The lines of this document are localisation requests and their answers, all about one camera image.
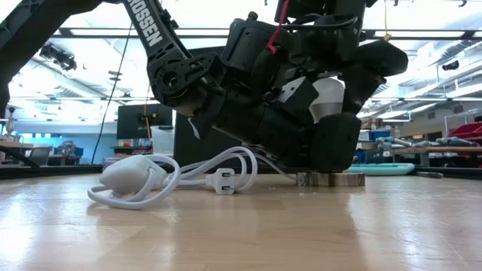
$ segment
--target wall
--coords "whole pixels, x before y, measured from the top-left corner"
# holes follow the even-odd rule
[[[49,144],[53,147],[58,147],[60,144],[66,141],[73,141],[77,147],[84,149],[84,155],[81,158],[82,164],[90,164],[93,156],[93,150],[97,143],[97,134],[83,134],[83,135],[69,135],[64,134],[62,138],[54,139],[24,139],[24,143],[34,144]],[[99,147],[96,151],[95,164],[102,164],[104,157],[113,157],[114,150],[111,147],[117,146],[116,135],[103,135],[100,138]]]
[[[71,134],[98,134],[100,132],[100,124],[72,124],[60,122],[32,122],[32,121],[16,121],[15,132],[49,132],[49,133],[71,133]],[[117,124],[106,123],[102,134],[116,134]]]
[[[464,111],[482,108],[482,102],[464,102],[463,105]],[[400,125],[400,135],[403,137],[442,131],[442,136],[447,136],[445,133],[445,116],[452,115],[453,112],[446,108],[436,109],[435,119],[432,120],[427,118],[427,113],[429,112],[431,111],[424,111],[423,114],[416,116],[412,122]],[[473,117],[469,117],[468,122],[473,122]],[[465,124],[464,117],[450,118],[448,120],[449,129],[455,129],[463,124]]]

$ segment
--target ceiling light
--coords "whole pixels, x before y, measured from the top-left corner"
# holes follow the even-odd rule
[[[410,122],[410,120],[385,119],[383,122]]]
[[[41,101],[41,100],[50,100],[51,98],[49,97],[11,97],[10,100],[11,101],[14,101],[14,100],[20,100],[20,101],[24,101],[24,100],[32,100],[32,101]]]
[[[91,36],[128,36],[129,29],[70,29],[73,35]],[[177,29],[175,33],[180,36],[219,36],[223,38],[229,35],[229,29]],[[131,36],[137,36],[136,31],[130,32]]]
[[[467,87],[461,87],[458,90],[454,90],[451,93],[448,93],[447,97],[454,98],[454,97],[458,97],[458,96],[464,96],[464,95],[474,93],[474,92],[477,92],[477,91],[480,91],[480,90],[482,90],[482,84],[474,84],[474,85],[467,86]]]
[[[112,97],[112,101],[145,101],[145,97]]]
[[[429,105],[422,105],[422,106],[420,106],[420,107],[418,107],[418,108],[412,109],[412,110],[410,110],[410,113],[417,113],[417,112],[420,112],[420,111],[424,111],[424,110],[426,110],[427,108],[431,108],[431,107],[434,106],[434,105],[437,105],[437,102],[434,102],[434,103],[429,104]]]
[[[389,97],[386,97],[386,98],[369,98],[368,99],[369,101],[372,101],[372,102],[379,102],[379,101],[398,101],[398,98],[389,98]]]
[[[400,116],[401,114],[405,114],[405,113],[407,113],[407,112],[406,111],[390,111],[390,112],[383,113],[383,114],[379,115],[378,117],[379,118],[391,118],[391,117]]]
[[[63,101],[99,101],[101,97],[57,97],[55,99]]]
[[[457,102],[482,102],[482,98],[462,97],[462,98],[453,98],[452,101],[457,101]]]
[[[229,29],[177,29],[177,35],[229,35]]]
[[[372,112],[360,112],[356,115],[357,118],[363,118],[363,117],[370,117],[374,114],[378,113],[378,111],[372,111]]]
[[[447,101],[447,98],[404,98],[405,101],[414,102],[443,102]]]
[[[71,29],[73,35],[113,35],[113,36],[128,36],[129,29]],[[137,36],[136,31],[131,31],[130,36]]]
[[[393,38],[460,38],[463,31],[390,31]],[[375,37],[383,38],[385,31],[376,31]]]

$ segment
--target cable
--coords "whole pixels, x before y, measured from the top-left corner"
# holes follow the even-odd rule
[[[323,18],[323,16],[321,14],[307,14],[301,18],[294,20],[291,24],[302,25],[304,23],[314,22],[316,19],[319,18]]]
[[[126,56],[127,45],[129,44],[130,39],[130,31],[133,29],[133,24],[130,24],[129,33],[127,33],[126,44],[124,45],[124,50],[122,51],[122,56],[120,57],[119,69],[117,70],[117,74],[115,75],[114,86],[112,87],[111,95],[108,98],[107,107],[105,107],[104,117],[102,118],[102,123],[100,124],[100,132],[99,137],[97,138],[96,147],[93,149],[92,160],[90,161],[93,164],[94,158],[96,158],[97,148],[99,147],[100,137],[102,136],[102,131],[104,130],[104,123],[105,123],[105,116],[107,116],[108,106],[111,104],[112,96],[114,95],[115,87],[117,86],[117,82],[119,81],[119,74],[121,73],[122,62],[124,61],[124,57]]]
[[[273,162],[269,161],[266,157],[263,157],[259,154],[253,154],[248,148],[244,147],[233,147],[229,148],[226,151],[218,154],[211,160],[203,161],[194,163],[188,166],[183,166],[179,168],[177,162],[167,156],[164,155],[146,155],[149,160],[156,161],[156,162],[163,162],[168,163],[169,165],[174,167],[174,173],[164,179],[160,179],[159,173],[156,169],[148,167],[148,177],[145,181],[145,184],[142,188],[140,188],[139,192],[137,192],[134,196],[130,197],[129,199],[122,199],[121,195],[117,192],[112,192],[110,197],[101,196],[98,192],[109,190],[106,186],[98,186],[92,187],[87,191],[87,195],[92,200],[105,204],[107,206],[121,208],[121,209],[146,209],[150,207],[158,206],[159,203],[168,197],[176,187],[178,186],[189,186],[189,187],[205,187],[206,184],[209,183],[209,176],[206,179],[198,179],[194,180],[196,177],[204,174],[206,171],[214,168],[219,163],[224,162],[225,160],[237,158],[241,162],[241,174],[239,179],[236,181],[234,185],[234,192],[242,193],[246,192],[254,183],[258,174],[258,161],[256,158],[262,160],[263,162],[267,163],[268,165],[272,166],[277,172],[283,174],[286,178],[289,178],[293,181],[297,179],[292,177],[285,172],[283,172],[279,167],[274,165]],[[252,172],[251,175],[247,176],[247,163],[245,157],[249,158],[249,161],[252,165]],[[124,180],[112,180],[115,181],[115,184],[118,186],[123,184],[122,181]],[[132,182],[138,182],[139,180],[128,180]],[[146,199],[148,194],[155,189],[161,189],[162,191],[159,192],[157,195]]]
[[[383,36],[383,39],[385,41],[389,41],[390,38],[392,38],[392,35],[389,34],[389,27],[388,27],[388,23],[386,22],[386,18],[387,18],[387,11],[386,11],[386,2],[388,0],[383,0],[383,8],[385,10],[385,15],[384,15],[384,23],[385,23],[385,36]]]
[[[282,24],[285,23],[286,20],[288,19],[288,5],[289,5],[289,0],[285,0],[285,2],[283,3],[283,9],[281,11],[281,17],[279,18],[278,28],[273,33],[270,40],[268,41],[268,44],[266,45],[266,48],[270,50],[272,54],[276,54],[276,51],[277,51],[277,49],[273,46],[273,43],[278,38],[279,33],[281,33]]]
[[[291,24],[291,25],[284,25],[282,28],[286,30],[307,30],[307,29],[342,29],[346,27],[350,27],[354,25],[358,21],[358,17],[354,16],[343,23],[336,23],[330,25],[315,25],[315,26],[305,26],[305,25],[298,25],[298,24]]]
[[[145,117],[145,125],[148,128],[148,138],[149,138],[149,143],[151,142],[151,128],[149,127],[149,119],[148,119],[148,100],[149,100],[149,88],[151,87],[151,84],[148,84],[148,93],[145,96],[145,104],[144,104],[144,117]]]

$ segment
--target black monitor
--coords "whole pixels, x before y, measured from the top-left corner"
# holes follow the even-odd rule
[[[172,109],[161,104],[119,106],[117,113],[117,139],[146,139],[147,123],[150,126],[172,126]]]

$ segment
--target power cord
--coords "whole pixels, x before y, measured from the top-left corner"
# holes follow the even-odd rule
[[[108,98],[107,107],[105,108],[104,117],[102,118],[102,123],[100,125],[100,132],[99,137],[97,137],[96,147],[93,149],[92,160],[90,161],[93,164],[94,158],[96,158],[97,148],[99,147],[100,137],[102,136],[102,131],[104,130],[104,123],[105,123],[105,116],[107,116],[107,110],[109,105],[111,104],[112,96],[114,95],[115,87],[117,86],[117,82],[119,81],[119,75],[121,74],[122,63],[124,62],[124,57],[126,56],[127,45],[129,44],[130,39],[130,32],[133,29],[133,24],[130,24],[129,33],[127,34],[126,44],[124,45],[124,50],[122,51],[122,57],[120,58],[119,69],[117,70],[117,74],[115,75],[114,86],[112,87],[111,95]]]
[[[148,128],[149,144],[151,143],[151,128],[150,128],[149,119],[148,119],[148,100],[149,100],[150,88],[151,88],[151,84],[148,84],[148,93],[145,95],[145,104],[144,104],[144,117],[145,117],[145,125]]]
[[[284,28],[286,30],[342,29],[342,28],[346,28],[346,27],[350,27],[350,26],[354,25],[357,21],[358,21],[357,16],[353,16],[345,22],[330,24],[330,25],[315,25],[315,26],[300,25],[300,24],[298,24],[298,23],[300,23],[300,21],[298,21],[298,22],[295,21],[292,24],[282,26],[282,28]]]
[[[247,176],[245,157],[248,157],[252,165],[252,172],[249,177]],[[196,179],[219,163],[233,158],[237,158],[241,162],[241,174],[237,181],[232,169],[218,169],[215,174]],[[215,190],[217,194],[221,195],[242,193],[246,192],[255,183],[258,174],[258,161],[256,158],[263,160],[263,162],[272,166],[285,177],[294,181],[297,180],[295,177],[283,172],[266,157],[253,154],[248,148],[233,147],[223,151],[211,160],[181,168],[174,159],[164,155],[136,155],[124,158],[105,169],[100,178],[100,182],[103,185],[90,188],[87,191],[87,195],[92,200],[107,206],[136,210],[159,206],[160,202],[166,199],[178,186],[204,187]],[[153,161],[168,163],[174,167],[174,173],[167,175]],[[152,190],[159,189],[162,189],[162,191],[148,198],[148,194]],[[106,190],[112,190],[110,196],[102,196],[99,193]],[[135,194],[128,199],[121,198],[123,194],[128,193]]]

